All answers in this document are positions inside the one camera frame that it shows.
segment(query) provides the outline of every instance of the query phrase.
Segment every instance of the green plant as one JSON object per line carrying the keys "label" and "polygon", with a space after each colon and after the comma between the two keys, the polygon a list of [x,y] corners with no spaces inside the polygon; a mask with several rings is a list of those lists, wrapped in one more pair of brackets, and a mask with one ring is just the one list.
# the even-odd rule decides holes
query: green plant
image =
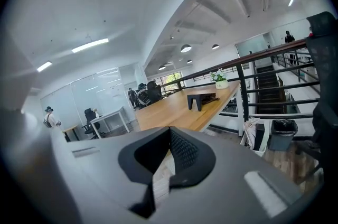
{"label": "green plant", "polygon": [[218,69],[217,72],[210,72],[211,81],[223,81],[227,80],[227,74],[222,72],[222,68]]}

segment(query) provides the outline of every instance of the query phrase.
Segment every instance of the backpack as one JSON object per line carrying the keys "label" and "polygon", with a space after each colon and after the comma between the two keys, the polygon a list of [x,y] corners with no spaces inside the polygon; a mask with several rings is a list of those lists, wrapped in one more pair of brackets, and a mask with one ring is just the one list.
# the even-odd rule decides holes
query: backpack
{"label": "backpack", "polygon": [[47,120],[44,120],[44,121],[43,121],[43,123],[45,124],[45,126],[46,126],[46,127],[48,127],[48,128],[52,128],[52,125],[51,125],[51,123],[48,121],[49,115],[50,115],[50,114],[48,114],[48,116],[47,116]]}

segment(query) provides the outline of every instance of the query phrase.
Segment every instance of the wooden floor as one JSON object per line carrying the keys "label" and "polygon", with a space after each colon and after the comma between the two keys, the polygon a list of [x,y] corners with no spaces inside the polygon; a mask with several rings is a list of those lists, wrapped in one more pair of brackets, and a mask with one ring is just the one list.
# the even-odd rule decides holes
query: wooden floor
{"label": "wooden floor", "polygon": [[[139,124],[133,121],[127,124],[131,132],[138,132]],[[107,133],[105,137],[119,136],[127,133],[124,127],[121,127],[113,132]],[[215,128],[208,127],[204,133],[215,138],[227,139],[237,144],[240,143],[241,137],[237,134],[221,131]],[[287,152],[266,150],[263,159],[270,163],[272,166],[280,169],[295,183],[305,176],[305,174],[317,165],[316,161],[301,152],[300,155],[295,153],[298,142],[292,142],[290,149]],[[323,179],[322,169],[319,169],[314,176],[299,185],[303,193],[313,190]],[[155,196],[156,206],[160,206],[161,202],[165,200],[169,193],[169,178],[175,174],[174,159],[168,151],[165,159],[162,161],[158,170],[153,176],[153,190]]]}

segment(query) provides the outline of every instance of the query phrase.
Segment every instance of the black office chair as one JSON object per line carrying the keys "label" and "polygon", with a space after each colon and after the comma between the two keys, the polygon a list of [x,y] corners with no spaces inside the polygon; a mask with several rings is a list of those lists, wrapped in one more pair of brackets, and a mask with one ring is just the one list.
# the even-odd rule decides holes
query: black office chair
{"label": "black office chair", "polygon": [[[91,139],[96,139],[96,138],[99,138],[93,128],[93,126],[91,125],[90,121],[91,120],[94,120],[96,118],[96,114],[94,111],[92,111],[90,108],[86,109],[84,111],[84,115],[87,119],[87,124],[85,126],[82,126],[82,128],[84,128],[86,131],[84,132],[85,134],[89,135],[89,134],[93,134],[93,137]],[[100,124],[97,122],[97,123],[94,123],[95,124],[95,127],[97,130],[100,129]]]}
{"label": "black office chair", "polygon": [[147,85],[148,97],[151,104],[156,103],[162,99],[161,87],[155,81],[150,81]]}
{"label": "black office chair", "polygon": [[319,144],[321,151],[314,150],[310,145],[298,144],[297,153],[304,151],[318,160],[318,165],[298,183],[307,180],[321,167],[324,171],[324,182],[327,183],[334,180],[333,167],[337,163],[338,26],[337,20],[329,12],[310,16],[307,20],[313,36],[306,39],[306,45],[321,83],[321,97],[313,111],[315,134],[312,141]]}

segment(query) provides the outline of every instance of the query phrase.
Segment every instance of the black stand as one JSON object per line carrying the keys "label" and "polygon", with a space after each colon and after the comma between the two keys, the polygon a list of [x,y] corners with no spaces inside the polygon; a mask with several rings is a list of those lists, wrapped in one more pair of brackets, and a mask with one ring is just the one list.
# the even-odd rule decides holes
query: black stand
{"label": "black stand", "polygon": [[200,94],[200,95],[187,95],[188,98],[188,108],[192,109],[192,102],[194,99],[196,100],[197,109],[199,111],[202,110],[202,105],[205,105],[207,103],[220,100],[219,98],[215,97],[216,94]]}

